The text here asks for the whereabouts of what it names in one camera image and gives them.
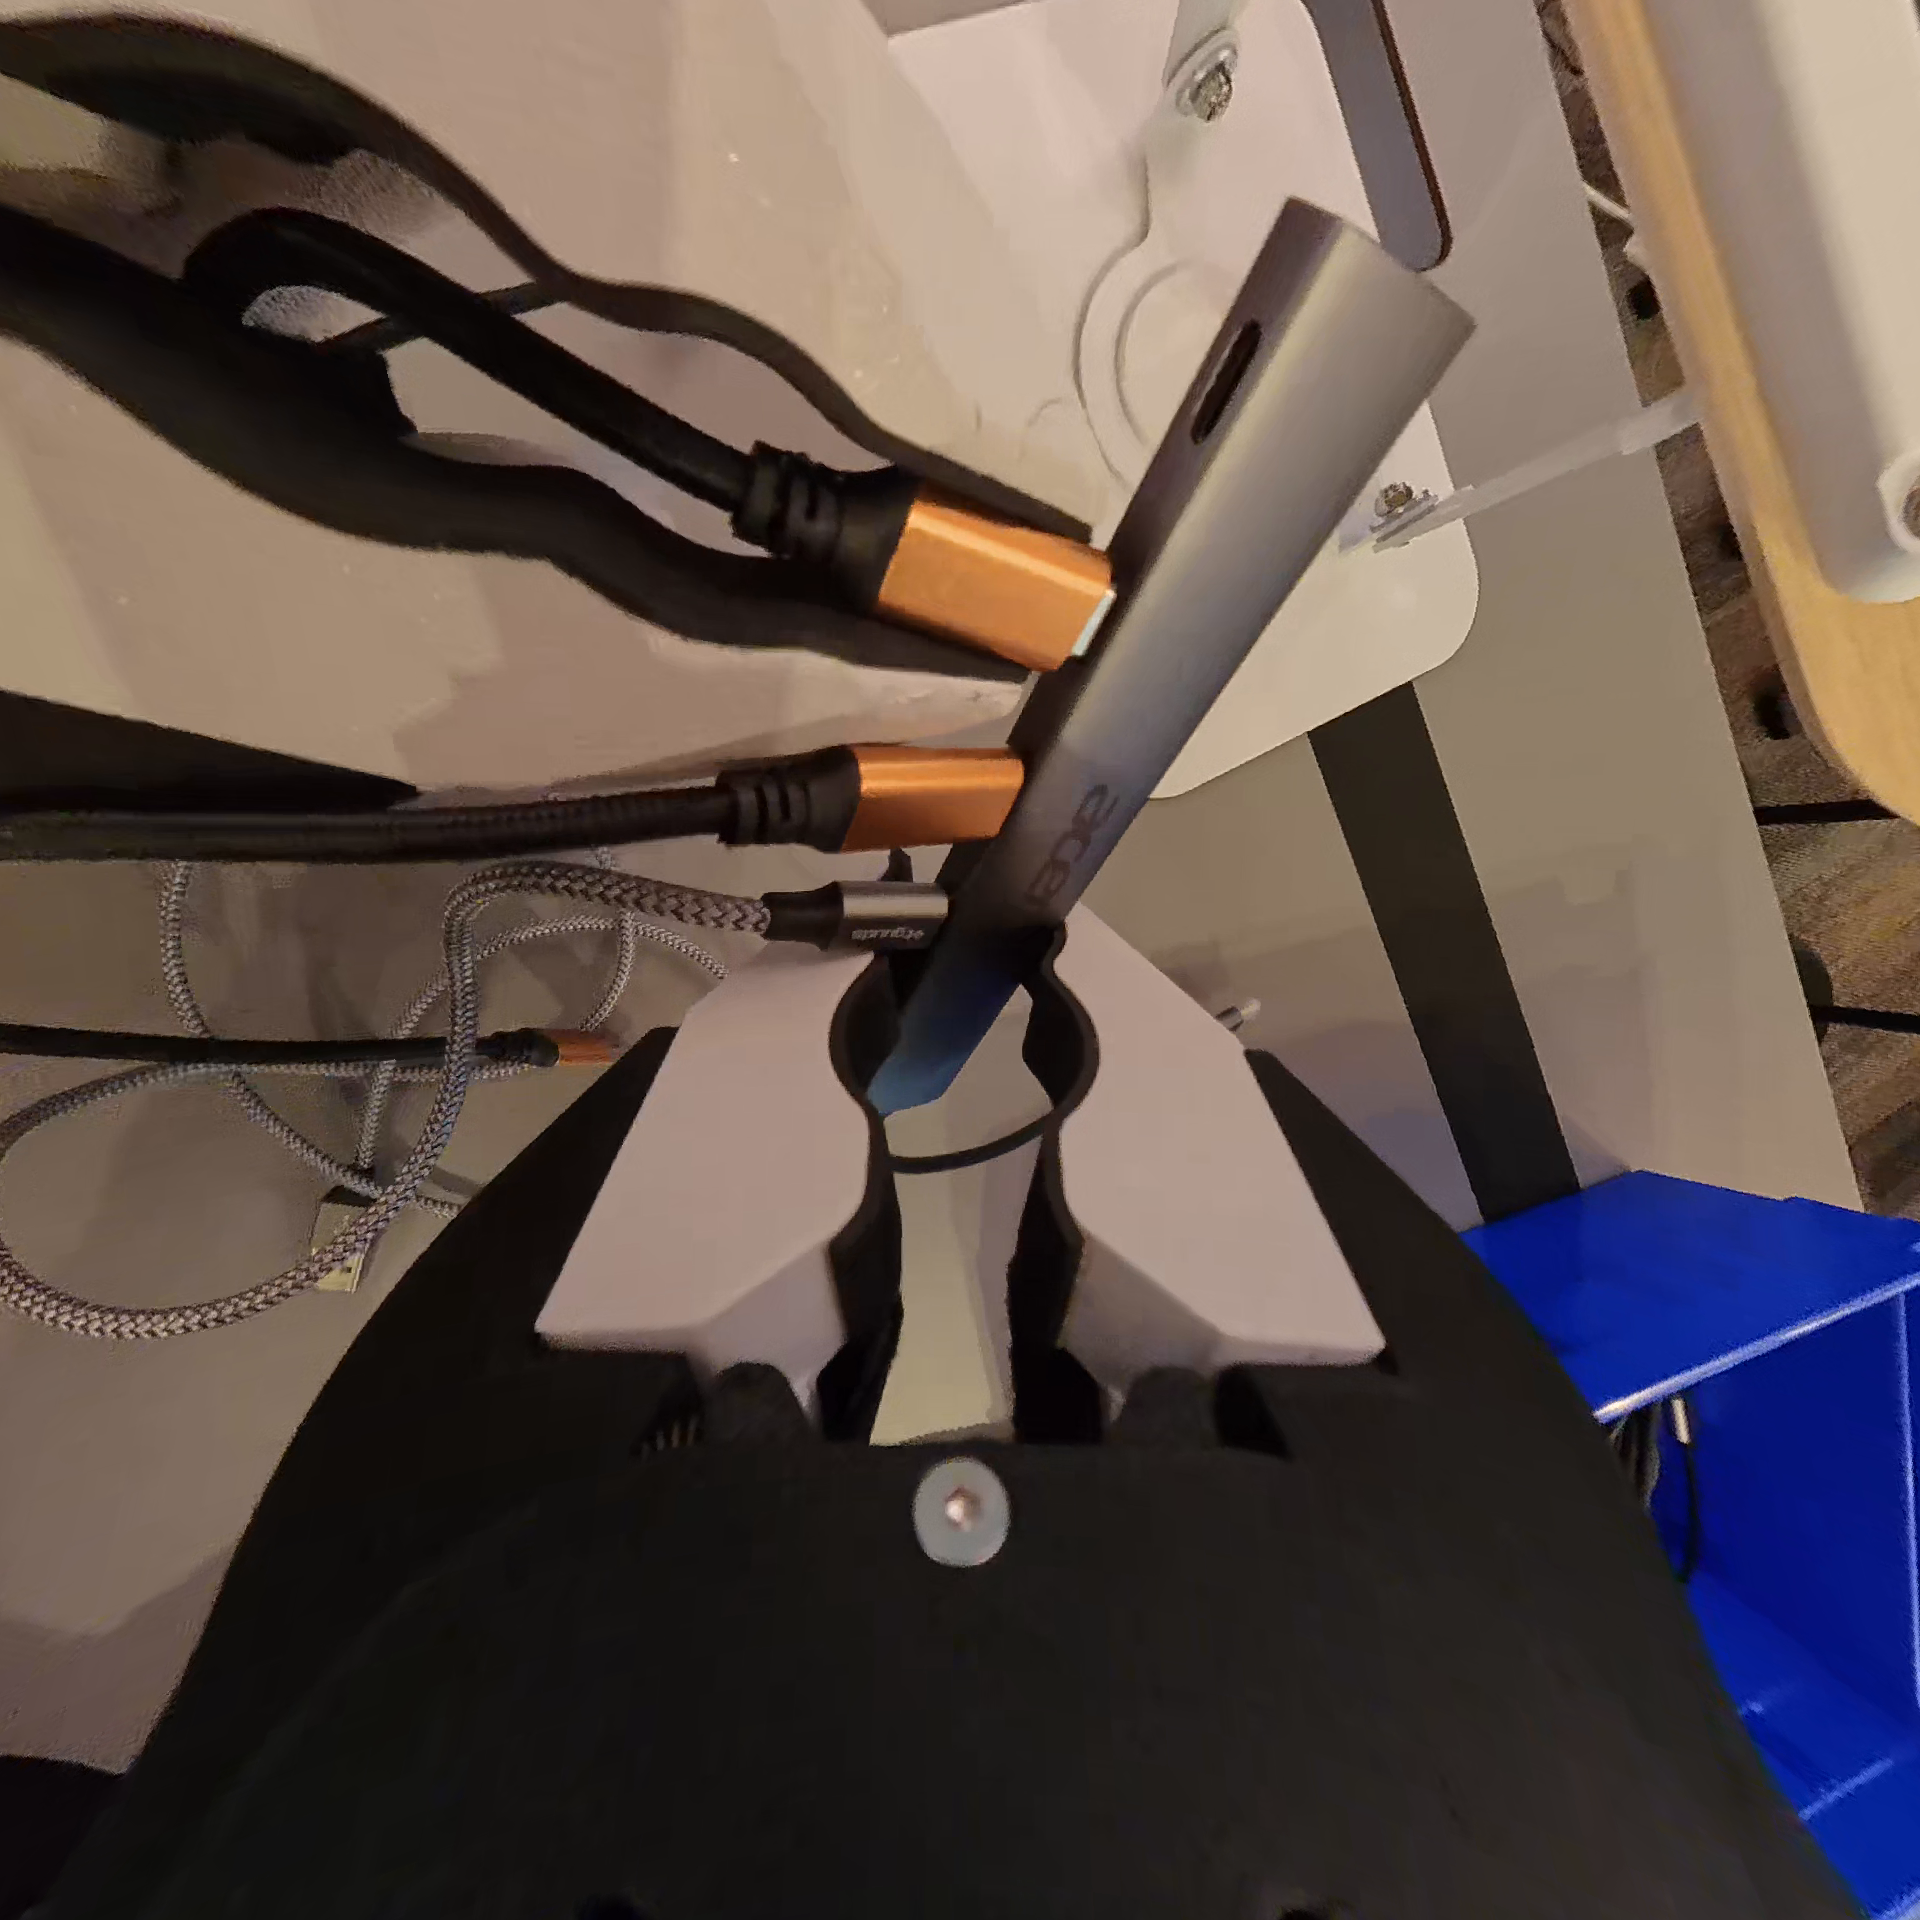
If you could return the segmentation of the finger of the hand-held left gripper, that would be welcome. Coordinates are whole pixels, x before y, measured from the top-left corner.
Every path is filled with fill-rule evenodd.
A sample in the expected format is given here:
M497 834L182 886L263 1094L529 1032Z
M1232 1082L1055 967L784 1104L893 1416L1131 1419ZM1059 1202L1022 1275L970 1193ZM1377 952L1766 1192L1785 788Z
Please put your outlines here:
M6 343L6 692L413 787L997 743L1024 683L648 626L551 567L327 534Z
M728 305L902 441L1097 518L1037 281L865 6L183 11L395 115L561 268Z

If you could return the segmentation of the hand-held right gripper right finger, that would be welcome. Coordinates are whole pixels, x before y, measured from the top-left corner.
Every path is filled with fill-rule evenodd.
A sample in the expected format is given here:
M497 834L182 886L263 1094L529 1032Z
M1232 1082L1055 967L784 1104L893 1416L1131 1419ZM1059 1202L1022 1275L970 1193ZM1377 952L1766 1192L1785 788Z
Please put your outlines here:
M1047 1123L1022 1209L1022 1387L1365 1366L1385 1335L1256 1058L1086 907L1032 984Z

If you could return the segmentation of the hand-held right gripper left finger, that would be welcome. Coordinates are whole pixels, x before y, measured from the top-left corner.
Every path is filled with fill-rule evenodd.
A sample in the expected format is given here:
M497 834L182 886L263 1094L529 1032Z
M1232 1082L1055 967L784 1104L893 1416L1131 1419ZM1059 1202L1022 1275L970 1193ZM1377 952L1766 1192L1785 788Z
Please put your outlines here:
M897 1187L869 1100L890 967L769 950L699 1000L542 1308L568 1352L776 1368L805 1410L877 1410L897 1356Z

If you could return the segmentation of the grey usb hub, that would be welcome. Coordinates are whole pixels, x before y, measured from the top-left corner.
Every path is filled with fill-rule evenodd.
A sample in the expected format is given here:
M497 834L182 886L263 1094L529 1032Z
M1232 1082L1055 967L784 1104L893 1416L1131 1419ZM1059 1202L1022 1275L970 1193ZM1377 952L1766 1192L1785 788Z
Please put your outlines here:
M1021 711L1006 828L939 871L878 1115L950 1091L1473 329L1362 228L1283 207L1111 537L1114 612Z

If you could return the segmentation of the blue plastic bin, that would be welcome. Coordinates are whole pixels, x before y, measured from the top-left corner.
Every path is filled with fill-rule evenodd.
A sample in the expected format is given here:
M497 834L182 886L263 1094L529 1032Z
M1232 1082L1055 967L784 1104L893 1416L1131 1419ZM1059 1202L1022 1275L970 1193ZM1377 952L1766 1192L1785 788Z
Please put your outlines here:
M1633 1170L1466 1233L1651 1495L1720 1681L1872 1915L1918 1914L1917 1223Z

